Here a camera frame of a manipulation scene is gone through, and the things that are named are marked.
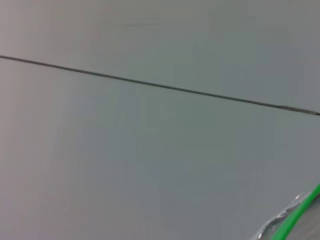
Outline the translucent document bag green zip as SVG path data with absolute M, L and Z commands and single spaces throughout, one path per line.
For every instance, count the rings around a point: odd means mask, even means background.
M 320 183 L 297 195 L 250 240 L 320 240 Z

